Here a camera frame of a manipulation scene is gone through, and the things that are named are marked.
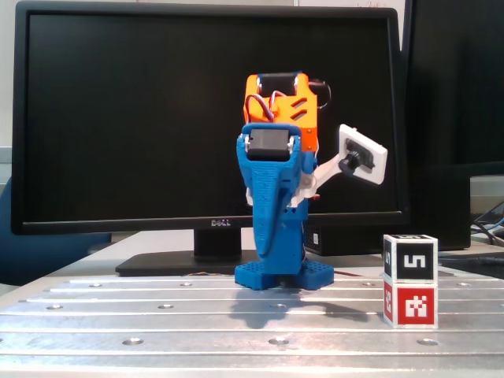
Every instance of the orange robot part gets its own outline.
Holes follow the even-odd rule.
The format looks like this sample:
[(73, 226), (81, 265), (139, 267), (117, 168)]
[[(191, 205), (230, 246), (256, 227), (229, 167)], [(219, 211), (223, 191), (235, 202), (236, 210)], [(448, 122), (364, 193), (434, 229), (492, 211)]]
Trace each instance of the orange robot part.
[[(250, 75), (246, 80), (245, 99), (255, 94), (259, 94), (258, 75)], [(270, 97), (264, 97), (264, 100), (271, 104), (273, 120), (267, 117), (259, 102), (249, 101), (248, 112), (246, 106), (243, 106), (243, 114), (247, 122), (294, 124), (301, 128), (301, 150), (317, 151), (317, 95), (309, 89), (309, 79), (305, 73), (297, 75), (294, 96), (277, 95), (272, 103)]]

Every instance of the computer monitor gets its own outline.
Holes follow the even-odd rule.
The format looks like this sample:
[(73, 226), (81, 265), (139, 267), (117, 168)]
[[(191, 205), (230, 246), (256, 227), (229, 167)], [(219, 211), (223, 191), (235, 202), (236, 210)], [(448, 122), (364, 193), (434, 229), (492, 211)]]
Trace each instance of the computer monitor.
[(470, 245), (470, 177), (504, 174), (504, 2), (409, 0), (403, 36), (411, 220)]
[(252, 225), (235, 152), (246, 78), (296, 71), (332, 89), (319, 162), (343, 123), (388, 149), (381, 186), (334, 178), (310, 222), (407, 221), (394, 10), (20, 2), (16, 18), (16, 233), (239, 241)]
[(408, 155), (459, 176), (504, 173), (504, 2), (409, 0)]

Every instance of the cube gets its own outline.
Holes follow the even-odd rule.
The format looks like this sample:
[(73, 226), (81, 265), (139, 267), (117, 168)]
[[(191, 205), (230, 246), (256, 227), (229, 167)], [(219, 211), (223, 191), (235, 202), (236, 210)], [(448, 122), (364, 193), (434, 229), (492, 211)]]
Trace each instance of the cube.
[(393, 328), (438, 328), (437, 283), (385, 279), (384, 320)]
[(384, 235), (384, 269), (393, 283), (437, 283), (438, 239)]

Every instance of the blue 3d-printed part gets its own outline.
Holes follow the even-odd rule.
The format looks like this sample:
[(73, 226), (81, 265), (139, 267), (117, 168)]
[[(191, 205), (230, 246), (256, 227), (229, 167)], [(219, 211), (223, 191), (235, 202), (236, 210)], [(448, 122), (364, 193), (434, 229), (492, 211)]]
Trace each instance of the blue 3d-printed part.
[[(249, 160), (245, 140), (255, 128), (288, 130), (294, 140), (289, 160)], [(287, 207), (302, 172), (312, 173), (316, 164), (314, 153), (301, 151), (301, 130), (291, 124), (247, 124), (237, 140), (236, 153), (254, 203), (254, 240), (261, 261), (236, 267), (235, 281), (254, 290), (275, 287), (284, 277), (309, 290), (331, 284), (331, 266), (304, 260), (302, 222), (308, 218), (308, 201)]]

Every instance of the blue robot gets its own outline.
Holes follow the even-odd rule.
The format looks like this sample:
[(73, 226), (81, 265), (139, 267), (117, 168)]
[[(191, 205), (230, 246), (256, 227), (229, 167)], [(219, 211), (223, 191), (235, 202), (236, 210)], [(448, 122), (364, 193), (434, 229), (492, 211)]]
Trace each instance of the blue robot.
[(387, 150), (344, 124), (339, 128), (339, 153), (317, 164), (320, 106), (313, 86), (325, 87), (330, 100), (326, 83), (309, 81), (301, 72), (252, 75), (247, 80), (246, 124), (236, 154), (247, 202), (253, 206), (260, 261), (237, 266), (235, 281), (254, 290), (278, 286), (281, 280), (307, 290), (332, 284), (330, 265), (306, 260), (303, 222), (308, 219), (308, 200), (341, 172), (376, 184), (384, 180)]

